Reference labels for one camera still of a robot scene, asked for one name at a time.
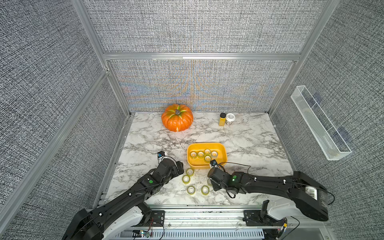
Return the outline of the yellow juice bottle black cap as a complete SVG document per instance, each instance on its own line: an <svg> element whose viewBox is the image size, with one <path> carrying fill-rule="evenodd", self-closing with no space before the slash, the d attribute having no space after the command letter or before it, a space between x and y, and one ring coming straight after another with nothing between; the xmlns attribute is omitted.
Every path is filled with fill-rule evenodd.
<svg viewBox="0 0 384 240"><path fill-rule="evenodd" d="M220 119L219 119L219 126L224 126L226 124L226 117L227 117L227 114L226 113L220 113Z"/></svg>

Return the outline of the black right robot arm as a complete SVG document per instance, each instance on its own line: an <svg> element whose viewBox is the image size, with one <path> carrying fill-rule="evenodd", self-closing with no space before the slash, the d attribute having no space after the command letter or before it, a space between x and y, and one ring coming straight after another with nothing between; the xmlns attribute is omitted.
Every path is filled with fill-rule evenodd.
<svg viewBox="0 0 384 240"><path fill-rule="evenodd" d="M303 172L294 171L292 176L264 177L243 172L229 174L213 167L208 178L214 191L223 189L234 196L251 193L279 196L293 201L295 207L312 220L329 220L327 188Z"/></svg>

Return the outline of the front rail base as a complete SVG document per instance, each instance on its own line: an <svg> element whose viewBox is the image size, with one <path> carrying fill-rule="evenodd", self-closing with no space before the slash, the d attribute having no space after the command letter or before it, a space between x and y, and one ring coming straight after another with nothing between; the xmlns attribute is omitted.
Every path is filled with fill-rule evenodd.
<svg viewBox="0 0 384 240"><path fill-rule="evenodd" d="M288 216L257 222L261 208L250 206L134 207L105 227L95 240L335 240L327 222Z"/></svg>

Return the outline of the aluminium frame rails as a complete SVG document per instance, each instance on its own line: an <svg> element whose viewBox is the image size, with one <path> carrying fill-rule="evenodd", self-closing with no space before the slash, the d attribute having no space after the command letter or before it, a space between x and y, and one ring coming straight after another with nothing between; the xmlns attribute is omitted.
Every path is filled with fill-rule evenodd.
<svg viewBox="0 0 384 240"><path fill-rule="evenodd" d="M83 1L1 2L1 234L105 84L129 105L109 60L301 64L337 1L326 1L299 53L106 53Z"/></svg>

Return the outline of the orange pumpkin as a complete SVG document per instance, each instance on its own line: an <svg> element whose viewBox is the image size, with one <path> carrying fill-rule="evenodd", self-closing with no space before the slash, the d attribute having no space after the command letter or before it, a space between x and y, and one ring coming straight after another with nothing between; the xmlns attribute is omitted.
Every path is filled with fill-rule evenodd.
<svg viewBox="0 0 384 240"><path fill-rule="evenodd" d="M186 105L173 104L168 106L162 114L164 127L172 132L187 130L193 123L194 116Z"/></svg>

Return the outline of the yellow plastic storage box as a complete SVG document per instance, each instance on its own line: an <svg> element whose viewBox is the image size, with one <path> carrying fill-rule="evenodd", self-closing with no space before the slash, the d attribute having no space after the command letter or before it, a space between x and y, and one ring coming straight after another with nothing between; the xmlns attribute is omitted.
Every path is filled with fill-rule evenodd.
<svg viewBox="0 0 384 240"><path fill-rule="evenodd" d="M188 163L193 169L209 169L210 168L210 163L206 163L204 161L204 158L198 158L198 156L195 159L192 159L190 156L190 152L194 151L198 153L199 151L202 151L205 153L205 149L210 149L212 151L218 152L218 157L216 160L218 164L222 163L223 165L228 161L227 157L227 150L224 147L224 145L220 143L194 143L188 146L187 148L187 157L188 157Z"/></svg>

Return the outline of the small white lidded jar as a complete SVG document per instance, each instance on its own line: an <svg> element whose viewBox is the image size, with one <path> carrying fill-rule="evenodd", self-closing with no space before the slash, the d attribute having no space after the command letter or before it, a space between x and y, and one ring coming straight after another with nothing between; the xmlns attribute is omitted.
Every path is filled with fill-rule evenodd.
<svg viewBox="0 0 384 240"><path fill-rule="evenodd" d="M235 119L236 119L236 117L235 117L234 114L232 114L232 113L228 113L228 114L226 115L226 124L227 124L227 125L232 125L232 124L234 123Z"/></svg>

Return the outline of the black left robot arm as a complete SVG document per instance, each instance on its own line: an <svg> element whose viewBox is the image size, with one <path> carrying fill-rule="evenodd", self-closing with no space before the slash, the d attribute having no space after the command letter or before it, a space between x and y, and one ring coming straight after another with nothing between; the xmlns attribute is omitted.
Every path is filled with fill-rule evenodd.
<svg viewBox="0 0 384 240"><path fill-rule="evenodd" d="M170 180L184 174L184 164L164 157L157 168L140 177L127 191L96 209L78 211L64 233L63 240L106 240L108 228L132 208L143 207L142 217L151 210L145 201L157 194Z"/></svg>

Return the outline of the clear acrylic wall shelf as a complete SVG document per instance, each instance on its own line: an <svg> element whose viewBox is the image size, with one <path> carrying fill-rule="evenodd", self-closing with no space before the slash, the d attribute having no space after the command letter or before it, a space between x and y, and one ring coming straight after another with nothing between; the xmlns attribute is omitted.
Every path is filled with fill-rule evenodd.
<svg viewBox="0 0 384 240"><path fill-rule="evenodd" d="M291 99L329 161L338 161L352 150L306 86L296 86Z"/></svg>

